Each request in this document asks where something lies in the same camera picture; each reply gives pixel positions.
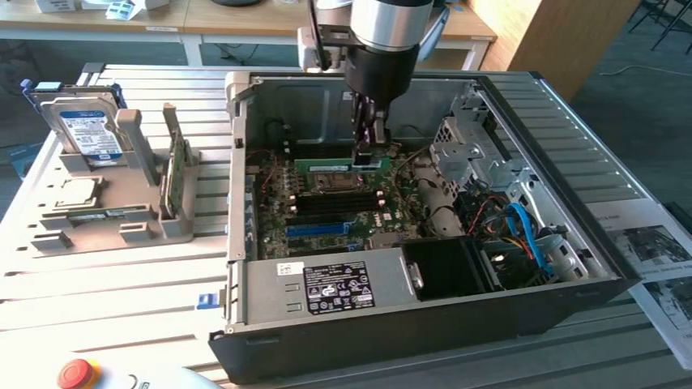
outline green circuit board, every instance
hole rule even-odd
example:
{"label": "green circuit board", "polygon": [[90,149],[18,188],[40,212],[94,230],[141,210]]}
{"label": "green circuit board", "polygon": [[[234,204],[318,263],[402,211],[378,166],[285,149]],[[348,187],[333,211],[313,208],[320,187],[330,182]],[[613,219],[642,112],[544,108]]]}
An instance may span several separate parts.
{"label": "green circuit board", "polygon": [[[401,240],[420,237],[417,223],[406,212],[410,207],[420,206],[418,196],[414,190],[404,189],[400,198],[394,184],[394,168],[405,160],[405,155],[388,159],[386,169],[366,173],[306,173],[304,167],[297,169],[293,161],[278,154],[272,154],[272,157],[266,153],[262,154],[262,158],[248,162],[248,172],[254,173],[257,177],[257,259],[368,250],[372,248],[370,237],[381,233],[396,233]],[[289,237],[286,220],[296,216],[296,210],[292,209],[294,198],[318,197],[333,193],[374,193],[381,205],[374,210],[342,214],[348,222],[346,233]]]}

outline slotted aluminum table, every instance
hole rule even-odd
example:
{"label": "slotted aluminum table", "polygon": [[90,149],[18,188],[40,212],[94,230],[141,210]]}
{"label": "slotted aluminum table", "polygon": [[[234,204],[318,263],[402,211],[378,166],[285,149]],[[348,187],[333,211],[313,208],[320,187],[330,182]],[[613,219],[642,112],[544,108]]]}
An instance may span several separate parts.
{"label": "slotted aluminum table", "polygon": [[[228,67],[105,66],[80,81],[117,82],[142,111],[152,148],[166,148],[162,103],[177,106],[181,130],[201,151],[194,239],[184,245],[13,260],[24,214],[60,167],[53,135],[8,210],[0,236],[0,349],[49,344],[94,357],[184,366],[216,381],[225,373],[205,342],[220,310],[194,311],[200,293],[225,280],[225,223],[232,129],[225,112]],[[648,196],[541,79],[488,74],[585,202]],[[684,371],[628,295],[572,316],[541,336],[292,378],[257,387],[689,387]]]}

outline red emergency stop button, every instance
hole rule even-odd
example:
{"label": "red emergency stop button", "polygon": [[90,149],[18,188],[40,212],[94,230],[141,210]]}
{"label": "red emergency stop button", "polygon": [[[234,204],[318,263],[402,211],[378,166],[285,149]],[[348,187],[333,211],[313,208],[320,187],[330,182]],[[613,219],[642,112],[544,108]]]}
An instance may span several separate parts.
{"label": "red emergency stop button", "polygon": [[62,366],[57,386],[61,389],[85,388],[97,374],[94,367],[84,359],[74,359]]}

